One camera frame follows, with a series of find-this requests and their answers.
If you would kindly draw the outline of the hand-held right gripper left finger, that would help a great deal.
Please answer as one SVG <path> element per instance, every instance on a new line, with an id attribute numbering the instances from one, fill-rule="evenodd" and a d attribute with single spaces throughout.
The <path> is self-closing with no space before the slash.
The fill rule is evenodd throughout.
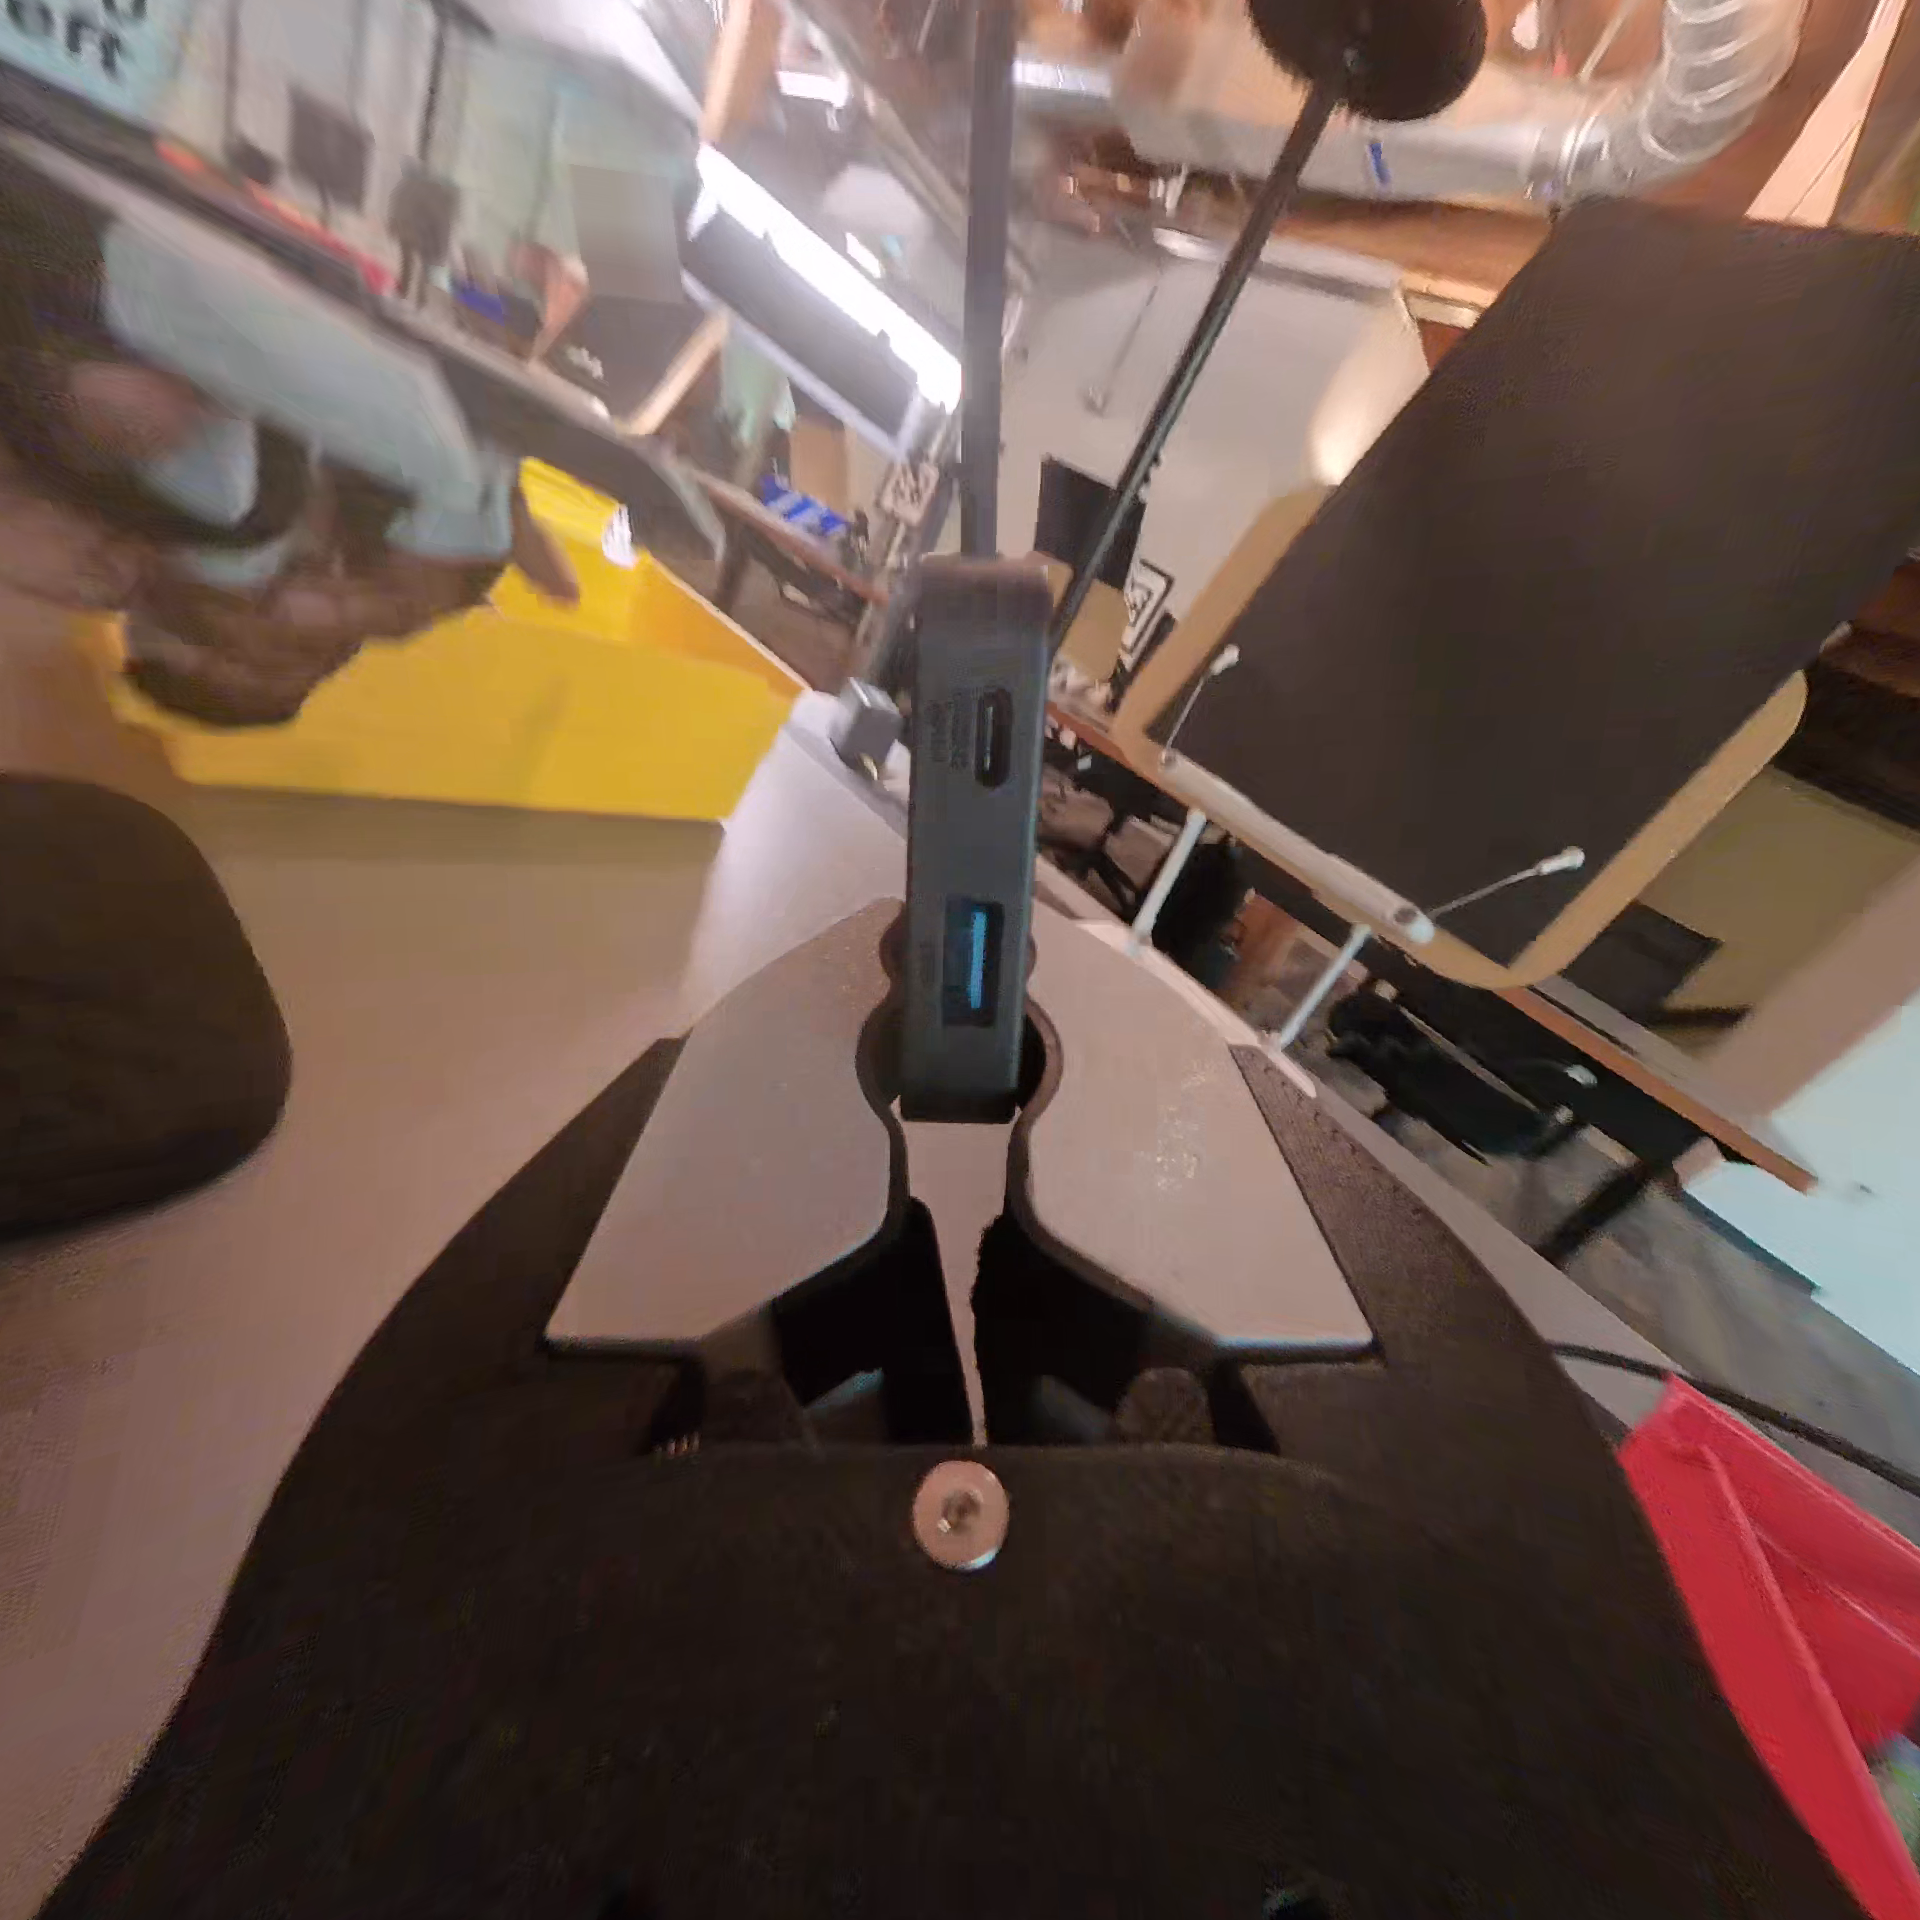
<path id="1" fill-rule="evenodd" d="M 903 1141 L 859 1053 L 898 907 L 882 897 L 829 923 L 685 1033 L 548 1348 L 773 1348 L 782 1297 L 898 1222 Z"/>

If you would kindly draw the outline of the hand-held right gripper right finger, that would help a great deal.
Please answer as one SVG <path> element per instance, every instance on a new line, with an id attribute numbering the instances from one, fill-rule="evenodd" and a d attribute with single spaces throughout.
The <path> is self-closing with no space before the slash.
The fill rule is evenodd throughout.
<path id="1" fill-rule="evenodd" d="M 1367 1317 L 1241 1070 L 1259 1035 L 1109 918 L 1043 906 L 1041 1086 L 1011 1139 L 1033 1238 L 1237 1353 L 1364 1353 Z"/>

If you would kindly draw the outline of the grey adapter hub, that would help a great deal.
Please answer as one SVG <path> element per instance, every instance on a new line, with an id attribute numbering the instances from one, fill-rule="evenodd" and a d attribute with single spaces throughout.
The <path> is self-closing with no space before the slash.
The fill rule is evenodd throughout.
<path id="1" fill-rule="evenodd" d="M 1002 1123 L 1025 1072 L 1051 598 L 1033 560 L 923 566 L 898 947 L 898 1110 Z"/>

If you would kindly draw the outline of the red plastic bin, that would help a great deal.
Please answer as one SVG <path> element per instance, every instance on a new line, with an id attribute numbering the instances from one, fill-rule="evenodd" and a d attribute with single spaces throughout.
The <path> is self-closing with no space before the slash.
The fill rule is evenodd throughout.
<path id="1" fill-rule="evenodd" d="M 1915 1918 L 1915 1545 L 1681 1377 L 1619 1461 L 1788 1805 L 1866 1914 Z"/>

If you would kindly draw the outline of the person's left hand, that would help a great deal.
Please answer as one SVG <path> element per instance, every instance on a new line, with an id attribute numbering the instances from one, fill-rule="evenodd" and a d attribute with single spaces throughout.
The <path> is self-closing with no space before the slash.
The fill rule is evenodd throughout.
<path id="1" fill-rule="evenodd" d="M 306 700 L 378 643 L 481 608 L 505 571 L 572 608 L 578 573 L 514 500 L 508 555 L 433 560 L 397 549 L 359 562 L 332 550 L 260 588 L 154 576 L 126 616 L 122 680 L 149 704 L 212 729 L 291 725 Z"/>

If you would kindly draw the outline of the yellow plastic bin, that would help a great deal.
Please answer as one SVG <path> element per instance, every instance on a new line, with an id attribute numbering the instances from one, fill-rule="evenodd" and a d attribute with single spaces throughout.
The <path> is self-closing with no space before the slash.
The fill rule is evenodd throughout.
<path id="1" fill-rule="evenodd" d="M 484 605 L 369 646 L 281 726 L 214 729 L 137 692 L 117 618 L 70 643 L 115 722 L 194 787 L 722 822 L 805 691 L 732 618 L 625 533 L 611 496 L 519 468 L 580 596 L 508 571 Z"/>

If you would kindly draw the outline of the small grey cube adapter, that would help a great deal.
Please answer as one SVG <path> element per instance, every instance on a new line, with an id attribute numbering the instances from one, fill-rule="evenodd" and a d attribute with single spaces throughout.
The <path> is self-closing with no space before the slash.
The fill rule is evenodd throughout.
<path id="1" fill-rule="evenodd" d="M 903 742 L 903 733 L 903 714 L 895 698 L 885 689 L 865 680 L 846 680 L 834 692 L 827 742 L 850 773 L 879 785 L 895 747 Z"/>

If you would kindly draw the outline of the wooden edge background desk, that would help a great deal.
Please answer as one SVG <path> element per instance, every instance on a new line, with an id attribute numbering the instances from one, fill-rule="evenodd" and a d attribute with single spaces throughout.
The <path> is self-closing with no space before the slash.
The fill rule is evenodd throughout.
<path id="1" fill-rule="evenodd" d="M 1534 1250 L 1555 1267 L 1611 1233 L 1699 1146 L 1762 1170 L 1796 1193 L 1814 1173 L 1762 1120 L 1709 1091 L 1703 1070 L 1654 1033 L 1580 988 L 1483 989 L 1430 964 L 1434 947 L 1405 953 L 1338 923 L 1301 883 L 1261 854 L 1254 876 L 1279 886 L 1273 921 L 1311 940 L 1340 933 L 1271 1041 L 1325 1033 L 1331 1059 L 1380 1089 L 1375 1125 L 1415 1118 L 1471 1158 L 1546 1162 L 1580 1134 L 1625 1152 L 1625 1163 L 1559 1219 Z"/>
<path id="2" fill-rule="evenodd" d="M 764 571 L 778 588 L 794 593 L 814 612 L 857 624 L 866 612 L 885 608 L 890 590 L 846 566 L 815 536 L 807 536 L 773 514 L 740 488 L 703 470 L 692 485 L 718 512 L 722 544 L 710 602 L 733 612 L 751 571 Z"/>

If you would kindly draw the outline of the long ceiling light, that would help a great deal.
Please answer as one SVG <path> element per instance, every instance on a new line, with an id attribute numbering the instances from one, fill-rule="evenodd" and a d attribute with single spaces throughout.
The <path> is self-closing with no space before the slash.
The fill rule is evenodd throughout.
<path id="1" fill-rule="evenodd" d="M 729 155 L 702 144 L 682 238 L 684 282 L 724 306 L 818 401 L 841 401 L 879 442 L 921 401 L 956 414 L 963 361 L 847 252 L 809 229 Z"/>

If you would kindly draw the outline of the person's printed black hoodie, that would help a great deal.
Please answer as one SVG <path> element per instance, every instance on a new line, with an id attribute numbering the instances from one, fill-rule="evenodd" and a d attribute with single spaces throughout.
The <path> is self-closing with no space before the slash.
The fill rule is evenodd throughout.
<path id="1" fill-rule="evenodd" d="M 273 984 L 199 846 L 98 785 L 3 779 L 3 1241 L 243 1166 L 292 1086 Z"/>

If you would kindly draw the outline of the black stand pole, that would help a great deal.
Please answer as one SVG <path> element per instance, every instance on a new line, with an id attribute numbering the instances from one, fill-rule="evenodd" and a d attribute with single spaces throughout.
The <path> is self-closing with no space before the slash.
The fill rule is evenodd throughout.
<path id="1" fill-rule="evenodd" d="M 1007 294 L 1018 6 L 974 11 L 966 122 L 966 253 L 957 403 L 957 541 L 970 560 L 998 554 L 1002 353 Z"/>

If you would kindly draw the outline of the black framed tag sign board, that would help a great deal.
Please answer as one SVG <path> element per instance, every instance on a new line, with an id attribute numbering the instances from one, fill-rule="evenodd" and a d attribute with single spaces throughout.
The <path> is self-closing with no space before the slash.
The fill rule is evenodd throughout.
<path id="1" fill-rule="evenodd" d="M 1918 242 L 1636 200 L 1562 218 L 1284 544 L 1170 638 L 1238 644 L 1178 747 L 1422 907 L 1476 988 L 1557 973 L 1778 747 L 1915 549 Z"/>

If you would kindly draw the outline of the black pole with round end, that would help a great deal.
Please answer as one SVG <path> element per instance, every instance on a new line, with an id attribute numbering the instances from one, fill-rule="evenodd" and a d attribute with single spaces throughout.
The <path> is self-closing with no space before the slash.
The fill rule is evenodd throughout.
<path id="1" fill-rule="evenodd" d="M 1451 108 L 1476 80 L 1485 48 L 1482 6 L 1465 3 L 1259 3 L 1245 4 L 1245 16 L 1271 59 L 1302 83 L 1302 105 L 1220 259 L 1083 555 L 1073 564 L 1050 628 L 1051 652 L 1065 644 L 1132 510 L 1142 502 L 1193 387 L 1265 245 L 1297 201 L 1331 122 L 1340 113 L 1389 125 L 1423 122 Z"/>

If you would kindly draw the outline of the pale lettered wall sign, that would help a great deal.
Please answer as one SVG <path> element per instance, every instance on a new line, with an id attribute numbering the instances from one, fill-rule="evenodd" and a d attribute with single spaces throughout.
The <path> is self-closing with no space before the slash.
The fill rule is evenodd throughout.
<path id="1" fill-rule="evenodd" d="M 3 68 L 155 125 L 199 9 L 196 3 L 4 3 Z"/>

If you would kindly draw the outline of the silver ceiling duct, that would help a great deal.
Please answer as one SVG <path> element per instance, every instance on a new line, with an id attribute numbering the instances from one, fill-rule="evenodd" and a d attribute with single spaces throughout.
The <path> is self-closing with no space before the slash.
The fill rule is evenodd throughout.
<path id="1" fill-rule="evenodd" d="M 1444 109 L 1393 124 L 1338 108 L 1306 185 L 1371 203 L 1565 206 L 1646 195 L 1727 149 L 1782 83 L 1805 4 L 1601 4 L 1642 34 L 1617 73 L 1557 73 L 1492 29 L 1471 85 Z M 1059 125 L 1123 138 L 1140 161 L 1254 178 L 1279 154 L 1307 85 L 1257 41 L 1245 4 L 1138 4 L 1118 48 L 1055 32 L 1015 57 L 1015 94 Z"/>

